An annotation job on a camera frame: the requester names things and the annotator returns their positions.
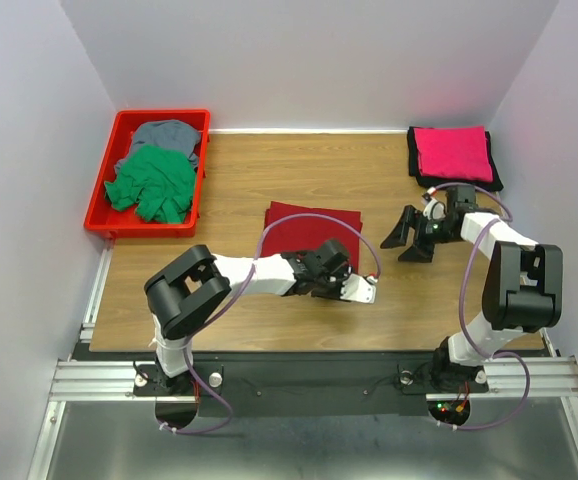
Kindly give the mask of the dark red t shirt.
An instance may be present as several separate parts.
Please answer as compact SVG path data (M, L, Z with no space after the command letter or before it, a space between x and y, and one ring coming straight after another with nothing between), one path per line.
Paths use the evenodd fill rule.
M362 230L360 211L310 208L277 201L272 201L265 211L264 227L284 217L301 213L326 215L340 220L358 232ZM265 237L260 256L315 250L329 239L337 239L347 249L349 262L357 270L360 259L359 238L336 222L315 217L295 218L274 227Z

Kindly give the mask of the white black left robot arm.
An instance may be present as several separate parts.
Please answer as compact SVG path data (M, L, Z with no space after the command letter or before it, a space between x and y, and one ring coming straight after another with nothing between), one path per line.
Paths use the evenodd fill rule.
M256 260L226 257L196 245L144 285L154 319L156 361L140 375L166 394L184 392L191 382L191 338L214 312L243 295L311 295L340 300L354 273L350 253L336 239L315 250L281 252Z

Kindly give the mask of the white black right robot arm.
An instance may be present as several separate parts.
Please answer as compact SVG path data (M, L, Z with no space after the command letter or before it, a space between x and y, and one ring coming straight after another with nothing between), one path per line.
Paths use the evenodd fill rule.
M461 182L429 188L422 196L423 209L405 206L381 243L384 249L403 248L401 262L429 263L437 245L466 241L472 257L483 254L489 262L480 312L466 319L468 283L463 281L460 330L434 351L428 378L441 390L480 382L484 362L501 357L509 342L552 328L561 318L562 250L515 231L505 206L480 206L477 196L482 191Z

